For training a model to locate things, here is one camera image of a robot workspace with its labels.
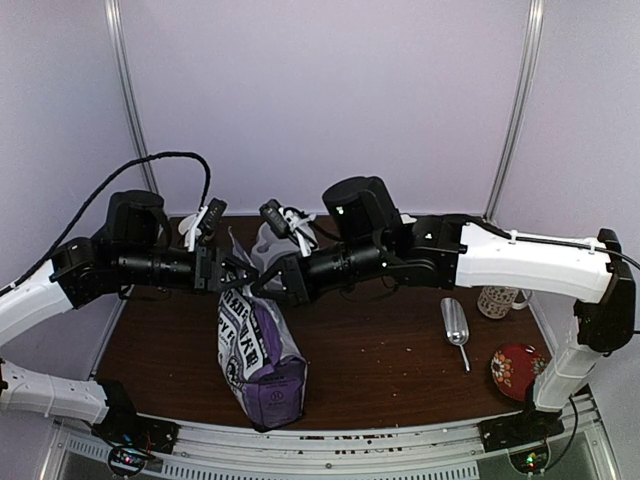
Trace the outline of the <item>purple puppy food bag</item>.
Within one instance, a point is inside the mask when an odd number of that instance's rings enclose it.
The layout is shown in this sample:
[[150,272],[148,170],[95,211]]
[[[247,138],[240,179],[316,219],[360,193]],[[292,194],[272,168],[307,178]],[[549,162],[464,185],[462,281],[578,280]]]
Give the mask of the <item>purple puppy food bag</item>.
[[304,413],[308,365],[279,306],[248,286],[221,294],[218,363],[253,428],[289,425]]

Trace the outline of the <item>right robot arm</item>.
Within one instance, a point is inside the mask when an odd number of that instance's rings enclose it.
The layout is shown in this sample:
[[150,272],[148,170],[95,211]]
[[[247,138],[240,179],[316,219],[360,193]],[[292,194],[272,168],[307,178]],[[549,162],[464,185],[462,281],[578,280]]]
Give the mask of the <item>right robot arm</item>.
[[513,287],[574,299],[576,331],[528,390],[513,419],[519,440],[535,440],[578,390],[597,361],[633,337],[636,263],[616,234],[562,239],[504,231],[468,214],[410,219],[382,179],[357,176],[329,187],[323,202],[339,233],[336,244],[279,258],[252,293],[289,305],[379,277],[405,286]]

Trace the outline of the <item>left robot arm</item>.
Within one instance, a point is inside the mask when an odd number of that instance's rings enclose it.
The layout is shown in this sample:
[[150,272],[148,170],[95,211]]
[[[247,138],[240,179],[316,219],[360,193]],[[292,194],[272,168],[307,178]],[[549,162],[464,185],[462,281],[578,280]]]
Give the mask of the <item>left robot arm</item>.
[[[114,193],[105,224],[46,255],[44,263],[1,297],[1,341],[132,286],[224,293],[256,280],[257,270],[220,248],[159,245],[172,229],[158,194]],[[144,424],[117,381],[75,381],[1,362],[1,408],[74,418],[105,426],[123,444],[137,442]]]

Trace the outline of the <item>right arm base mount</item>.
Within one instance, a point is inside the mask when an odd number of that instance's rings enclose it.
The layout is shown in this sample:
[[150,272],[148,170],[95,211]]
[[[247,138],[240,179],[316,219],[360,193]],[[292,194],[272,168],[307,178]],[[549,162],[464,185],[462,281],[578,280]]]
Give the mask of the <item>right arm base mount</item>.
[[541,474],[551,463],[551,437],[565,431],[558,413],[520,412],[478,424],[486,453],[505,450],[519,473]]

